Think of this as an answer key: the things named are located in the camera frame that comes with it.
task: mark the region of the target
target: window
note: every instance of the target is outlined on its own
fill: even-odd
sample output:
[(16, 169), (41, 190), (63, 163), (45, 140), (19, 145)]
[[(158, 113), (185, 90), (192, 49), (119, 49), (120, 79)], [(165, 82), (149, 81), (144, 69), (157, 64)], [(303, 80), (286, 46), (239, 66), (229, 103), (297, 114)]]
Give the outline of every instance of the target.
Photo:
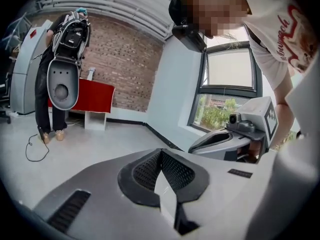
[(204, 132), (225, 127), (229, 115), (249, 99), (262, 97), (262, 73), (244, 27), (230, 38), (207, 39), (188, 125)]

